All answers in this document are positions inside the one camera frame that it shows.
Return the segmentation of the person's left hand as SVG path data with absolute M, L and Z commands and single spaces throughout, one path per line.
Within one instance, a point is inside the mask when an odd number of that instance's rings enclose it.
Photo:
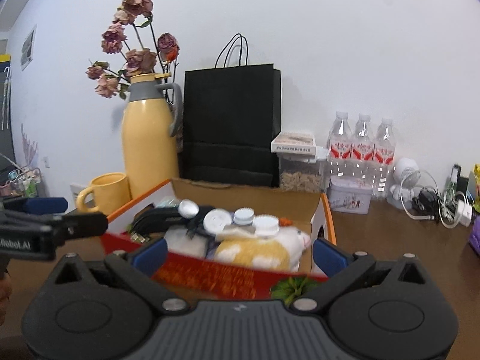
M 4 272 L 0 280 L 0 325 L 4 325 L 7 311 L 10 305 L 10 296 L 12 295 L 11 276 Z

